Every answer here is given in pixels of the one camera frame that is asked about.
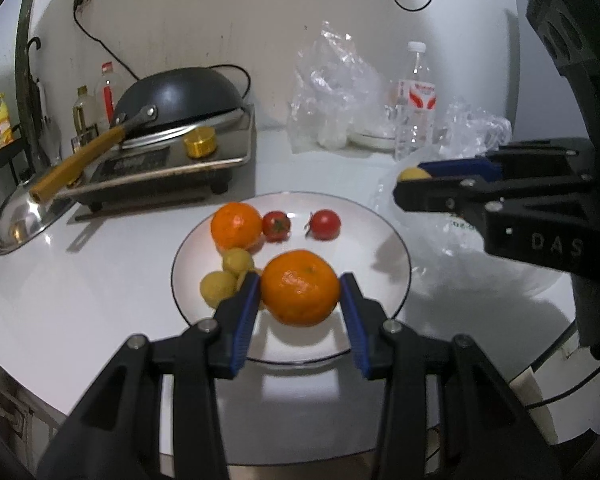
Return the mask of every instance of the white lettering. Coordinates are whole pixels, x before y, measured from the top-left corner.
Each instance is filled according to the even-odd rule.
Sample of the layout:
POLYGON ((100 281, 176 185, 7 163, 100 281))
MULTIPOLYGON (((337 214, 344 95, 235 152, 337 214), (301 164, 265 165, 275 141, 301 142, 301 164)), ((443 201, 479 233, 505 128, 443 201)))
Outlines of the white lettering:
POLYGON ((531 236, 531 247, 534 251, 539 251, 544 247, 544 236, 540 233, 533 233, 531 236))
POLYGON ((562 240, 560 240, 559 236, 555 237, 555 241, 553 242, 553 245, 551 245, 550 247, 550 252, 555 252, 558 251, 558 253, 560 254, 564 254, 562 251, 562 240))
POLYGON ((573 250, 571 251, 571 256, 582 256, 584 242, 580 240, 580 238, 575 238, 571 243, 571 247, 573 247, 573 250))

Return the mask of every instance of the yellow jar lid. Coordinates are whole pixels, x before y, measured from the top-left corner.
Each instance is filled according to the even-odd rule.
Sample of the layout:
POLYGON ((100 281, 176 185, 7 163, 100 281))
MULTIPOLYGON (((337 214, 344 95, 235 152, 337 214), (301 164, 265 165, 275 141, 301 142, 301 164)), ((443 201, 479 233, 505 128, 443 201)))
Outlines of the yellow jar lid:
POLYGON ((190 158, 202 158, 211 155, 217 149, 215 128, 199 126, 184 136, 184 146, 190 158))

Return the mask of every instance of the plate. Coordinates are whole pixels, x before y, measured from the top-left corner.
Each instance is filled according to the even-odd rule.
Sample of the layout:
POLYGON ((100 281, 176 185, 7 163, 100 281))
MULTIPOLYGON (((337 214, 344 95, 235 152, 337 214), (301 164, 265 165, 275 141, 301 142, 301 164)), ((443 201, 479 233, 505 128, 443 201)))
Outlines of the plate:
MULTIPOLYGON (((246 203, 262 216, 268 211, 285 211, 291 218, 291 235, 286 242, 264 243, 254 254, 256 267, 263 269, 275 256, 307 249, 324 258, 338 276, 353 272, 362 293, 384 307, 387 317, 402 308, 411 286, 411 258, 404 241, 381 216, 344 198, 307 192, 283 192, 256 196, 246 203), (304 236, 312 212, 332 209, 342 219, 340 235, 328 242, 304 236)), ((171 269, 171 288, 180 314, 189 324, 213 316, 202 299, 199 284, 213 270, 222 269, 222 258, 210 232, 211 217, 193 229, 177 251, 171 269)), ((323 362, 350 350, 349 338, 339 305, 322 323, 295 328, 277 322, 266 311, 257 314, 251 346, 252 361, 273 365, 307 365, 323 362)))

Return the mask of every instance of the tomato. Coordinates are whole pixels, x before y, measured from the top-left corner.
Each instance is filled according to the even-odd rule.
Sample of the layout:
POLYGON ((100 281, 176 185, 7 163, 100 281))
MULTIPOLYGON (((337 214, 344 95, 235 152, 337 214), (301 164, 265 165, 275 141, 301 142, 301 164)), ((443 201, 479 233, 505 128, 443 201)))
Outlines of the tomato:
POLYGON ((309 228, 306 235, 313 236, 316 240, 333 240, 339 235, 342 222, 339 216, 330 209, 321 209, 313 213, 309 223, 304 228, 309 228))
POLYGON ((283 211, 270 211, 262 219, 262 232, 267 242, 283 242, 290 230, 291 221, 283 211))

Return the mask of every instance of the orange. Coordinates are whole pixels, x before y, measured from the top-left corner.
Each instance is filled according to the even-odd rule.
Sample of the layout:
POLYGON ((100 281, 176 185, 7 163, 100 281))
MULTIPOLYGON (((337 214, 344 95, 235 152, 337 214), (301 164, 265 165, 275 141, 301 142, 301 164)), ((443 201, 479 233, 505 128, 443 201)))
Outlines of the orange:
POLYGON ((211 219, 211 236, 219 251, 249 249, 260 239, 262 217, 252 205, 229 202, 211 219))
POLYGON ((289 251, 269 262, 260 280, 262 301, 280 323, 313 326, 331 314, 339 281, 331 266, 310 251, 289 251))

